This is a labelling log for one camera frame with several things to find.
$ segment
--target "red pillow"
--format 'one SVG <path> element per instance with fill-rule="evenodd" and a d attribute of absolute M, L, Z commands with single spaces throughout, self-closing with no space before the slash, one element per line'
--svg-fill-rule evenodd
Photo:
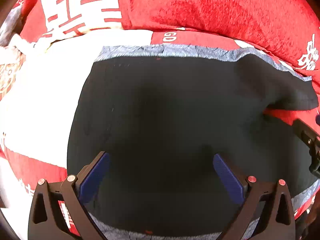
<path fill-rule="evenodd" d="M 304 70 L 314 70 L 319 58 L 320 22 L 305 0 L 41 0 L 41 4 L 48 31 L 43 37 L 50 41 L 96 28 L 182 27 L 255 43 Z M 39 15 L 28 21 L 25 28 L 39 26 Z M 41 29 L 35 30 L 36 37 L 44 34 Z"/>

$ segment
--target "dark fabric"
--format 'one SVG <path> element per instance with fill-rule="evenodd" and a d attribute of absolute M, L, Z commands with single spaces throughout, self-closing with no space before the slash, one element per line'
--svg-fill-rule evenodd
<path fill-rule="evenodd" d="M 311 82 L 254 55 L 237 62 L 96 62 L 70 131 L 68 174 L 104 150 L 110 171 L 87 205 L 103 223 L 160 236 L 220 232 L 238 207 L 213 169 L 213 155 L 226 153 L 257 179 L 284 179 L 297 195 L 316 181 L 308 171 L 308 148 L 263 110 L 288 101 L 306 107 L 314 98 Z"/>

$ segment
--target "white fabric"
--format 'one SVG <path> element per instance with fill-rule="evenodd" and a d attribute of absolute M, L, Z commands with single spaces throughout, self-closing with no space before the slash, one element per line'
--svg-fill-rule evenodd
<path fill-rule="evenodd" d="M 76 29 L 81 33 L 87 33 L 95 28 L 122 29 L 118 0 L 41 0 L 41 5 L 46 19 L 47 34 L 51 37 L 41 37 L 39 40 L 63 40 L 74 37 Z"/>
<path fill-rule="evenodd" d="M 151 31 L 95 30 L 29 54 L 0 101 L 0 135 L 19 154 L 67 167 L 69 133 L 83 84 L 102 46 L 144 46 Z"/>
<path fill-rule="evenodd" d="M 28 221 L 32 197 L 21 187 L 7 160 L 0 158 L 1 208 L 7 222 L 21 240 L 28 239 Z"/>

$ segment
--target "white chinese character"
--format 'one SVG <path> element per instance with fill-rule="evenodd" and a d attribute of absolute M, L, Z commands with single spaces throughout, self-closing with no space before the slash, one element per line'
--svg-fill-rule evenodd
<path fill-rule="evenodd" d="M 314 70 L 316 68 L 316 61 L 319 59 L 319 51 L 314 47 L 315 45 L 315 35 L 312 35 L 312 41 L 308 42 L 307 54 L 303 54 L 300 59 L 298 59 L 298 65 L 302 66 L 298 69 Z"/>
<path fill-rule="evenodd" d="M 31 189 L 31 186 L 29 184 L 26 186 L 26 190 L 28 191 L 28 195 L 33 197 L 35 191 Z"/>
<path fill-rule="evenodd" d="M 20 183 L 21 187 L 25 188 L 25 185 L 24 185 L 22 179 L 19 179 L 19 183 Z"/>
<path fill-rule="evenodd" d="M 95 28 L 122 28 L 118 0 L 41 0 L 48 32 L 62 40 Z"/>

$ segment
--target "fuzzy red fabric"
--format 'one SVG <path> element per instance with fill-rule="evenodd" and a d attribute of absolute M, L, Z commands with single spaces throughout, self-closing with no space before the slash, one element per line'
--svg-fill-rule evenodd
<path fill-rule="evenodd" d="M 313 34 L 313 48 L 320 47 L 320 22 L 305 0 L 118 0 L 118 7 L 111 0 L 38 3 L 42 3 L 44 14 L 35 7 L 36 12 L 28 17 L 22 33 L 29 41 L 44 34 L 44 24 L 48 28 L 45 32 L 60 32 L 58 39 L 63 39 L 63 33 L 69 38 L 89 29 L 106 28 L 105 22 L 120 22 L 124 29 L 160 31 L 184 27 L 221 34 L 255 43 L 295 67 L 306 65 L 299 65 L 298 60 L 306 54 Z M 88 10 L 92 10 L 96 22 L 92 23 Z M 107 15 L 110 11 L 121 12 L 121 18 L 111 18 Z M 51 33 L 44 37 L 54 40 Z"/>
<path fill-rule="evenodd" d="M 17 3 L 13 6 L 14 8 L 22 4 L 22 11 L 21 11 L 21 19 L 23 24 L 25 23 L 27 16 L 29 15 L 30 11 L 35 6 L 38 0 L 18 0 Z"/>

